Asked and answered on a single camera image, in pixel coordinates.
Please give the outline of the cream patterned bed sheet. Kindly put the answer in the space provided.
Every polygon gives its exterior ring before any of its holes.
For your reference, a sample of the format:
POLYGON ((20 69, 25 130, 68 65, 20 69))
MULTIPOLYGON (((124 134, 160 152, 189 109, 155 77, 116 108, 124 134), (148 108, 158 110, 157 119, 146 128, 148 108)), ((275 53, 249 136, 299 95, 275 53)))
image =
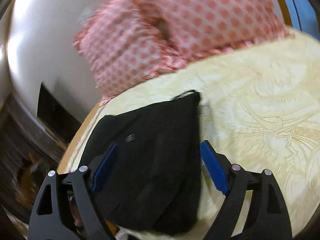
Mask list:
POLYGON ((188 90, 201 93, 201 138, 249 171, 269 169, 295 239, 319 239, 319 41, 293 37, 208 57, 95 106, 59 173, 74 171, 98 121, 188 90))

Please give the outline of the pink polka dot pillow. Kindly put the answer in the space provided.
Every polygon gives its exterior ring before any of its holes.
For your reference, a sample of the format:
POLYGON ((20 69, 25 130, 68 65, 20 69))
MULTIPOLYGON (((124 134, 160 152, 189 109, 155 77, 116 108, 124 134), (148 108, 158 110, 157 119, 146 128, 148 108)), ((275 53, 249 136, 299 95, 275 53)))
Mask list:
POLYGON ((156 26, 157 12, 147 0, 107 0, 76 34, 73 47, 91 66, 100 105, 186 66, 156 26))
POLYGON ((193 61, 291 36, 270 0, 150 0, 166 22, 170 43, 193 61))

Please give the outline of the black pants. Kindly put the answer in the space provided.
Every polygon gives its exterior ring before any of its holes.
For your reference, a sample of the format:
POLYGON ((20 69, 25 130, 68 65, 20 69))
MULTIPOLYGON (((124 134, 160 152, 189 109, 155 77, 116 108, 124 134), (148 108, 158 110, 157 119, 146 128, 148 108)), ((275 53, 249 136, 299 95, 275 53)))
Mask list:
POLYGON ((191 230, 201 194, 200 99, 199 92, 189 90, 99 120, 80 165, 116 144, 116 163, 94 196, 104 218, 127 229, 171 236, 191 230))

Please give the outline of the wooden framed window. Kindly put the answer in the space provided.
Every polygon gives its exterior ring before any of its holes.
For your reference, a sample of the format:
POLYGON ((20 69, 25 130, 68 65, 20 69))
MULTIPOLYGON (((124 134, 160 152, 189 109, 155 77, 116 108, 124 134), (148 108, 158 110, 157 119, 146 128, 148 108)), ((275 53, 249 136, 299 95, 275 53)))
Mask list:
POLYGON ((319 40, 319 0, 277 0, 284 22, 319 40))

